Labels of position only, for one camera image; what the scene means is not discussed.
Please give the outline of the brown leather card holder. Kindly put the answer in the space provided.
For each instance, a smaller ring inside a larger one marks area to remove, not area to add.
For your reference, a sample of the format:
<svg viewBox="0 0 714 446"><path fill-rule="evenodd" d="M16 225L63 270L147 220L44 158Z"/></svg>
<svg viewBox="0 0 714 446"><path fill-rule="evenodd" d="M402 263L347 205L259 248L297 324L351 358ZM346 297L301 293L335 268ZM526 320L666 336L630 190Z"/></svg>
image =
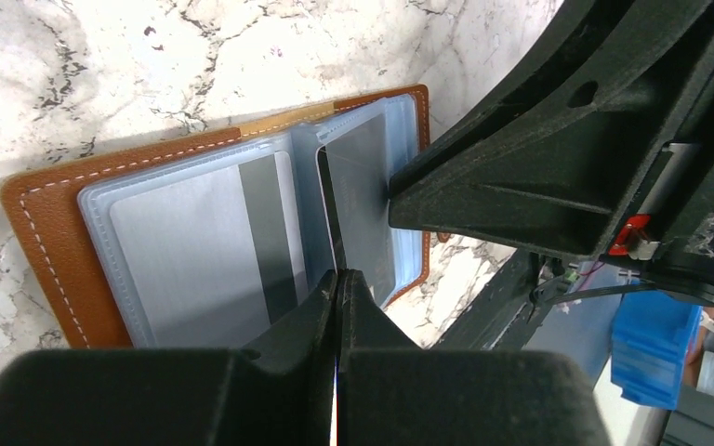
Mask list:
<svg viewBox="0 0 714 446"><path fill-rule="evenodd" d="M5 180L0 202L70 346L132 345L77 204L78 193L84 187L404 94L415 101L418 146L426 149L430 144L429 90L417 84L320 102L235 127L88 156Z"/></svg>

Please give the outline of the dark grey credit card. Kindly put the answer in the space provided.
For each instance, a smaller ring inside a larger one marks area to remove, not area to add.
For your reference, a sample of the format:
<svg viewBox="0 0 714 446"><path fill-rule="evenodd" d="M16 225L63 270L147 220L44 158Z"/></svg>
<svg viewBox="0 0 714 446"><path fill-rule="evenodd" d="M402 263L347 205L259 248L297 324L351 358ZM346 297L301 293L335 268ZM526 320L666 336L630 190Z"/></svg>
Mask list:
<svg viewBox="0 0 714 446"><path fill-rule="evenodd" d="M387 222L386 118L348 125L318 148L314 159L335 267L361 271L381 305L396 287Z"/></svg>

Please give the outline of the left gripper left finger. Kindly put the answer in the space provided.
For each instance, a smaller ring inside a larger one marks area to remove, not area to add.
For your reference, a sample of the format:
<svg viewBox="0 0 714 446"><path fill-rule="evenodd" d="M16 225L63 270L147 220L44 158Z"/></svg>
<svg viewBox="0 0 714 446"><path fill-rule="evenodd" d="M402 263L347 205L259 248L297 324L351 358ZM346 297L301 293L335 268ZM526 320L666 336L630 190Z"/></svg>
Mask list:
<svg viewBox="0 0 714 446"><path fill-rule="evenodd" d="M243 348L26 353L0 373L0 445L324 445L336 288Z"/></svg>

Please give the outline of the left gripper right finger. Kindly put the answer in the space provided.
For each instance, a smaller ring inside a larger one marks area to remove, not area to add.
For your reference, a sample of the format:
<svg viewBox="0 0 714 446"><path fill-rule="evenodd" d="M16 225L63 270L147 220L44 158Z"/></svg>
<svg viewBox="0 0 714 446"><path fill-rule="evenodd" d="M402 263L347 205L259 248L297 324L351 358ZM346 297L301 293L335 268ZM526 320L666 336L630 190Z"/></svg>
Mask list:
<svg viewBox="0 0 714 446"><path fill-rule="evenodd" d="M341 445L606 445L587 377L563 355L424 349L337 276Z"/></svg>

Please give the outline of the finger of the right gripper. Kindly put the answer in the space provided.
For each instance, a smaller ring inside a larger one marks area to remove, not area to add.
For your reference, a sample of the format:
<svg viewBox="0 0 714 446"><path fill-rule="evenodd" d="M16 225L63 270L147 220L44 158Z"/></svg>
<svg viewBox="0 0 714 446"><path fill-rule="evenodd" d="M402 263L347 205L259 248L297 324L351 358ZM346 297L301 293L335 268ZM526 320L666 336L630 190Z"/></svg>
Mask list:
<svg viewBox="0 0 714 446"><path fill-rule="evenodd" d="M548 256L607 252L668 148L664 243L714 210L714 1L566 1L518 65L390 183L390 223Z"/></svg>

